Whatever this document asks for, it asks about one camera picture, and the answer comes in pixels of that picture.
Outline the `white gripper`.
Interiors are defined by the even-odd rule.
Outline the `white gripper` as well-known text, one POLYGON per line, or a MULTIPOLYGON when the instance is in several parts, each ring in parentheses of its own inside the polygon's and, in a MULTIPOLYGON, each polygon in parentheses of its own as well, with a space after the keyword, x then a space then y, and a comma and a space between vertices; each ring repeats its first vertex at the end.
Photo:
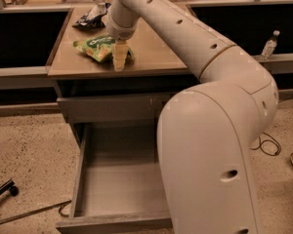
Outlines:
POLYGON ((111 46, 113 67, 115 71, 122 71, 129 51, 126 40, 135 33, 140 16, 119 0, 112 1, 106 16, 106 30, 116 40, 111 46))

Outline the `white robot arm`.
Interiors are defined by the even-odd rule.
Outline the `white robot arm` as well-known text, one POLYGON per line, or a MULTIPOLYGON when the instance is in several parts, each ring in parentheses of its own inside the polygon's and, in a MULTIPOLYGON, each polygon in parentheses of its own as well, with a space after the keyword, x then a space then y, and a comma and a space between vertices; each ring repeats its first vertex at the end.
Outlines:
POLYGON ((264 234, 250 147, 277 110, 274 79, 230 39, 168 0, 113 0, 107 30, 127 40, 139 19, 199 81, 166 103, 157 125, 175 234, 264 234))

